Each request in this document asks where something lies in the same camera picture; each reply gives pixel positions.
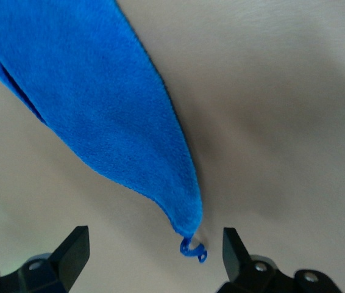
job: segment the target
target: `white wall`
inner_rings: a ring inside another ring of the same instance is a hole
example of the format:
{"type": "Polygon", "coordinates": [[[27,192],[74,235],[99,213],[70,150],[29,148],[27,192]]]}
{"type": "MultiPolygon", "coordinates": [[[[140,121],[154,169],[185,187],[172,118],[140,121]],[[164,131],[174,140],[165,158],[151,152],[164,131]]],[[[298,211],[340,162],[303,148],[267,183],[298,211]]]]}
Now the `white wall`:
{"type": "Polygon", "coordinates": [[[0,268],[89,225],[73,292],[215,292],[222,228],[345,292],[345,1],[120,0],[171,93],[204,199],[204,265],[155,204],[92,172],[0,85],[0,268]]]}

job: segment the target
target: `metal screw head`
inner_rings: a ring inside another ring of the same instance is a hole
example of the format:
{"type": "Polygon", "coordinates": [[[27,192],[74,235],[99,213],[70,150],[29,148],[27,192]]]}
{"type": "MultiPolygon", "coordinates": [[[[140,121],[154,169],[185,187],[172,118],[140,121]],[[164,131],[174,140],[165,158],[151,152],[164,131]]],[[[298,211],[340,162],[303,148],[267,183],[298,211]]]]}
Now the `metal screw head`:
{"type": "Polygon", "coordinates": [[[262,262],[257,262],[255,264],[255,269],[259,272],[265,272],[268,270],[268,268],[266,267],[266,265],[262,262]]]}
{"type": "Polygon", "coordinates": [[[315,283],[315,282],[319,281],[318,276],[316,276],[314,273],[311,273],[311,272],[306,272],[304,274],[304,278],[308,282],[312,282],[312,283],[315,283]]]}
{"type": "Polygon", "coordinates": [[[41,261],[35,261],[29,266],[29,270],[35,270],[41,267],[42,262],[41,261]]]}

